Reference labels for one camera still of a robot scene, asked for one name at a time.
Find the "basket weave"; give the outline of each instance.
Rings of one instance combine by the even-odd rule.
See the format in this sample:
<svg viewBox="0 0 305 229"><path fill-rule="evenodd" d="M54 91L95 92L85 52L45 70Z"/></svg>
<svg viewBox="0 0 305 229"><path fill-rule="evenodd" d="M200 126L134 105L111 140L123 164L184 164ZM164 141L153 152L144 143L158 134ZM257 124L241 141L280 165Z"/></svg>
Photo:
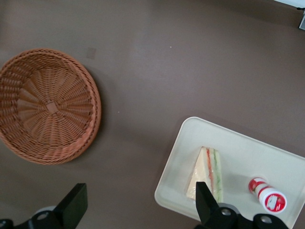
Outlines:
<svg viewBox="0 0 305 229"><path fill-rule="evenodd" d="M38 164L78 157L95 138L101 100L88 71L56 50L34 49L0 71L0 138Z"/></svg>

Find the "red and white bottle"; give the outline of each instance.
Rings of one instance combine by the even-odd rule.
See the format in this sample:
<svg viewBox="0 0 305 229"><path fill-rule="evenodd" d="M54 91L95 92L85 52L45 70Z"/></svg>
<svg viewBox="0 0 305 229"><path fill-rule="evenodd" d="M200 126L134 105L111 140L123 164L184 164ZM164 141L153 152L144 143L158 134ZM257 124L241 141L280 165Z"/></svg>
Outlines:
<svg viewBox="0 0 305 229"><path fill-rule="evenodd" d="M267 181L261 177L252 179L249 183L249 190L254 194L267 212L276 214L281 213L287 207L285 195L270 186Z"/></svg>

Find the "round basket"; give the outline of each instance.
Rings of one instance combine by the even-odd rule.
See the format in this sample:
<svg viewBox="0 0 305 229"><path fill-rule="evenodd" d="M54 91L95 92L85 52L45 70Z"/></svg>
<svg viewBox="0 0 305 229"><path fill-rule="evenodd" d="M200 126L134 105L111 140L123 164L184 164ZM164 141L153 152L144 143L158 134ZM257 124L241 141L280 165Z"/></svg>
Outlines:
<svg viewBox="0 0 305 229"><path fill-rule="evenodd" d="M74 58L34 49L0 70L0 138L38 164L78 157L95 138L101 100L94 80Z"/></svg>

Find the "brown tabletop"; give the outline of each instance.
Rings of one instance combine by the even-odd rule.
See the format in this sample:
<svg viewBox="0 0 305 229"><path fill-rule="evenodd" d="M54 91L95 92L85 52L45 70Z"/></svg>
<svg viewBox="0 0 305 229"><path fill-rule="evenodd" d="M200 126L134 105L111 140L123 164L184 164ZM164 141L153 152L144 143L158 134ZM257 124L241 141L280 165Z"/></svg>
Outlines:
<svg viewBox="0 0 305 229"><path fill-rule="evenodd" d="M0 217L21 223L84 182L79 229L192 229L154 200L190 116L305 156L302 13L272 0L0 1L1 66L61 50L90 71L103 105L95 141L69 163L37 165L0 143Z"/></svg>

